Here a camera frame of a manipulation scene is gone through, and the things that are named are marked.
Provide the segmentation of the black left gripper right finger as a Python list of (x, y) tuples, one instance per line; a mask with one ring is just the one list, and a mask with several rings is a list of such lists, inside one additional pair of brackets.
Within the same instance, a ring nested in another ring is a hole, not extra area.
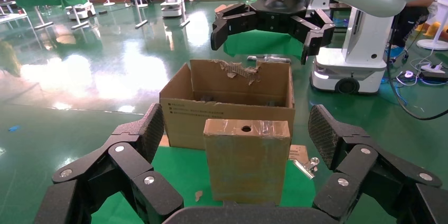
[(435, 174), (384, 150), (361, 127), (337, 121), (323, 105), (312, 107), (308, 131), (332, 171), (313, 208), (343, 223), (368, 195), (397, 223), (447, 223), (447, 191)]

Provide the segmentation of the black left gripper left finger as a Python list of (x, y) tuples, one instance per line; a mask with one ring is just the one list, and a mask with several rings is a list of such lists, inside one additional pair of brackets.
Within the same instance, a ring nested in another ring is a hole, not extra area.
[(182, 209), (182, 196), (152, 164), (163, 122), (162, 106), (152, 104), (142, 119), (117, 126), (101, 147), (59, 168), (34, 222), (91, 223), (116, 193), (144, 223), (163, 223)]

